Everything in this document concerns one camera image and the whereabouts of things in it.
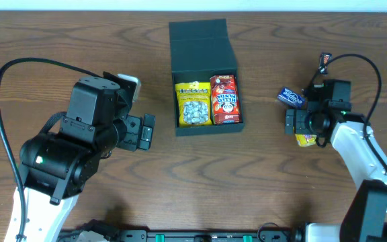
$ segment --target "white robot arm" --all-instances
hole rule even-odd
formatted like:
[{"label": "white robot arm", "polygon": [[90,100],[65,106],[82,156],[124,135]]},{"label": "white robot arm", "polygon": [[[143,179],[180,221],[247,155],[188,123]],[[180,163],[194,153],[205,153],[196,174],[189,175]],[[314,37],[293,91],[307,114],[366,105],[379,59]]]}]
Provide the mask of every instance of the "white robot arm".
[{"label": "white robot arm", "polygon": [[[50,204],[50,196],[31,188],[25,188],[27,223],[24,241],[56,242],[62,225],[77,203],[79,195],[62,199],[59,205]],[[20,198],[16,189],[14,192],[13,212],[4,242],[15,241],[20,227]]]},{"label": "white robot arm", "polygon": [[[387,185],[387,173],[373,154],[363,135],[363,123],[338,123],[331,137],[331,144],[343,158],[358,190],[364,180],[378,180]],[[387,156],[373,136],[373,130],[367,127],[370,141],[387,164]],[[306,242],[340,242],[341,225],[312,223],[306,227]]]}]

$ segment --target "candy wrapper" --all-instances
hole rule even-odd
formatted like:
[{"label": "candy wrapper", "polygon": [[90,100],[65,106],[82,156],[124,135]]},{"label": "candy wrapper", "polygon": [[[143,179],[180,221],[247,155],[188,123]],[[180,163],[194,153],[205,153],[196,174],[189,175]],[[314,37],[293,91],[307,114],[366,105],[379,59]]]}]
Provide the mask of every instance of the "candy wrapper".
[{"label": "candy wrapper", "polygon": [[296,141],[301,147],[308,147],[316,144],[316,135],[313,134],[295,134]]},{"label": "candy wrapper", "polygon": [[241,122],[239,97],[233,75],[210,78],[212,86],[213,121],[215,124]]},{"label": "candy wrapper", "polygon": [[283,87],[277,96],[278,100],[294,108],[302,108],[306,100],[287,87]]},{"label": "candy wrapper", "polygon": [[210,119],[210,84],[179,83],[175,84],[179,104],[179,126],[212,125]]}]

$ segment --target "wood grain surface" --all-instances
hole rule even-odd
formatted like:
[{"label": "wood grain surface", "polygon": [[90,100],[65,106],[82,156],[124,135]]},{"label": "wood grain surface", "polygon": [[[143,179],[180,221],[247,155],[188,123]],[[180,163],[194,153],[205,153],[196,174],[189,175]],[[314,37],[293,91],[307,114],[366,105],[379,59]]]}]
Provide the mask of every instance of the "wood grain surface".
[{"label": "wood grain surface", "polygon": [[[168,22],[223,17],[239,63],[245,129],[176,138]],[[381,70],[384,86],[372,124],[387,154],[387,14],[0,11],[0,67],[34,56],[134,75],[143,86],[131,113],[157,118],[151,150],[117,150],[102,161],[65,228],[92,218],[165,230],[341,222],[355,195],[344,162],[331,147],[301,148],[284,135],[286,107],[275,98],[283,86],[300,92],[322,51],[364,54]],[[354,111],[366,113],[377,88],[368,64],[348,58],[329,72],[353,81]],[[1,109],[16,157],[51,114],[67,109],[81,76],[40,63],[6,72]],[[0,241],[14,189],[0,139]]]}]

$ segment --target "hello panda package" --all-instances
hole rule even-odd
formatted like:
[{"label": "hello panda package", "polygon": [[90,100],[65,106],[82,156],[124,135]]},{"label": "hello panda package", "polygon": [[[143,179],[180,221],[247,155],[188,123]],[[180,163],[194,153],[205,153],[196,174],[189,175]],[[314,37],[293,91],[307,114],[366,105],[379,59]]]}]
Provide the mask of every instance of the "hello panda package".
[{"label": "hello panda package", "polygon": [[212,117],[214,124],[241,122],[239,96],[233,75],[210,78],[212,88]]}]

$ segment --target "cardboard box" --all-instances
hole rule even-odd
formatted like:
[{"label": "cardboard box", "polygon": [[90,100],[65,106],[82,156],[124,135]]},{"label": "cardboard box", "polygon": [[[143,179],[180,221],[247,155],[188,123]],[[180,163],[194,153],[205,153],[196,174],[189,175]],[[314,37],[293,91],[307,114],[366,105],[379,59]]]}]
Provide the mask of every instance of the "cardboard box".
[{"label": "cardboard box", "polygon": [[[175,112],[175,135],[222,134],[240,132],[245,126],[237,60],[229,42],[225,19],[169,23],[171,71]],[[215,75],[234,75],[240,102],[238,124],[179,127],[176,83],[206,82]]]}]

